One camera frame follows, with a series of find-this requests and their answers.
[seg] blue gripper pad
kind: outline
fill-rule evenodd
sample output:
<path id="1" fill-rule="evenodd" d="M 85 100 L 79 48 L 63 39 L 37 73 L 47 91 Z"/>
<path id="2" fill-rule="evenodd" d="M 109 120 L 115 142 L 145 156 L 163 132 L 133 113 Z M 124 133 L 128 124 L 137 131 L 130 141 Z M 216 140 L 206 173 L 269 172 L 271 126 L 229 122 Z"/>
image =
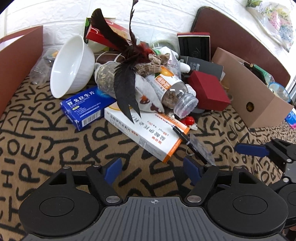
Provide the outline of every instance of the blue gripper pad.
<path id="1" fill-rule="evenodd" d="M 194 185 L 201 179 L 199 168 L 186 157 L 183 159 L 183 168 Z"/>
<path id="2" fill-rule="evenodd" d="M 269 155 L 269 150 L 264 145 L 253 145 L 247 143 L 239 143 L 234 147 L 234 150 L 239 154 L 265 157 Z"/>
<path id="3" fill-rule="evenodd" d="M 122 170 L 122 161 L 121 158 L 118 158 L 116 161 L 113 161 L 111 165 L 105 165 L 105 176 L 104 179 L 105 181 L 109 184 L 112 185 L 115 179 L 119 176 Z"/>

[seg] brown cardboard box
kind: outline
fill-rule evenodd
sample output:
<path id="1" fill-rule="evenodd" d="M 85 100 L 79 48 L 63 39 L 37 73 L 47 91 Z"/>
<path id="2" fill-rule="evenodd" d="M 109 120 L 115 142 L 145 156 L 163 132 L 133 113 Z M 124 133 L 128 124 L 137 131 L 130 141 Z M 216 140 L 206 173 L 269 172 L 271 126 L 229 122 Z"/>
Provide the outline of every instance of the brown cardboard box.
<path id="1" fill-rule="evenodd" d="M 244 60 L 217 48 L 212 62 L 224 66 L 225 77 L 221 84 L 229 88 L 228 93 L 233 96 L 231 105 L 248 128 L 277 126 L 293 109 L 241 64 Z M 247 110 L 248 103 L 253 104 L 251 112 Z"/>
<path id="2" fill-rule="evenodd" d="M 0 39 L 0 117 L 43 51 L 43 26 Z"/>

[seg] red box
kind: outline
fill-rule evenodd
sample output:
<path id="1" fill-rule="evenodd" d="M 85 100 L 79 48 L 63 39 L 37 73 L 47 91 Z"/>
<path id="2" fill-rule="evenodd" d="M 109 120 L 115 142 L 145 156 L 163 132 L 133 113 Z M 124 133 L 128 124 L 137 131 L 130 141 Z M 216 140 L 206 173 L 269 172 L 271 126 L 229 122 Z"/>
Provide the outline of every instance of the red box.
<path id="1" fill-rule="evenodd" d="M 188 83 L 196 91 L 199 109 L 222 111 L 230 104 L 230 100 L 216 76 L 193 71 L 188 78 Z"/>
<path id="2" fill-rule="evenodd" d="M 112 22 L 109 19 L 105 19 L 107 24 L 110 26 L 110 28 L 116 32 L 118 35 L 122 36 L 123 38 L 130 40 L 130 34 L 129 30 Z M 115 45 L 113 45 L 109 40 L 105 39 L 104 36 L 100 33 L 100 31 L 90 25 L 88 32 L 86 34 L 86 39 L 95 41 L 97 43 L 103 44 L 107 47 L 110 47 L 112 49 L 118 50 Z"/>

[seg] bottle cap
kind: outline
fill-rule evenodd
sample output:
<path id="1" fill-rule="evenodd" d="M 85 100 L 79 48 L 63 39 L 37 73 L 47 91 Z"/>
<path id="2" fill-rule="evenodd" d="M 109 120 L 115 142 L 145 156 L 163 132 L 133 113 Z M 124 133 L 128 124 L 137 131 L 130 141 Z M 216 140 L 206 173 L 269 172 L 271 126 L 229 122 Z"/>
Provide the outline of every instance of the bottle cap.
<path id="1" fill-rule="evenodd" d="M 198 104 L 198 99 L 194 97 L 191 93 L 186 93 L 182 98 L 177 102 L 173 111 L 181 119 L 185 118 L 190 114 L 191 111 Z"/>

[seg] black box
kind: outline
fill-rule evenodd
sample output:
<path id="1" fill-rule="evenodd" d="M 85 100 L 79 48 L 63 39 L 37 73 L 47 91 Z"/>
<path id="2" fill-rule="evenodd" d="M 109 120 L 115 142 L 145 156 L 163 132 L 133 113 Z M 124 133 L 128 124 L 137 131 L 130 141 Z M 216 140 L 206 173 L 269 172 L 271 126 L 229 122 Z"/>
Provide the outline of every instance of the black box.
<path id="1" fill-rule="evenodd" d="M 177 36 L 180 55 L 210 61 L 211 49 L 209 33 L 178 33 Z"/>
<path id="2" fill-rule="evenodd" d="M 190 66 L 191 70 L 196 70 L 206 74 L 214 75 L 221 80 L 223 73 L 223 66 L 212 62 L 204 61 L 199 58 L 193 58 L 188 56 L 180 56 L 180 60 L 183 60 L 185 64 Z"/>

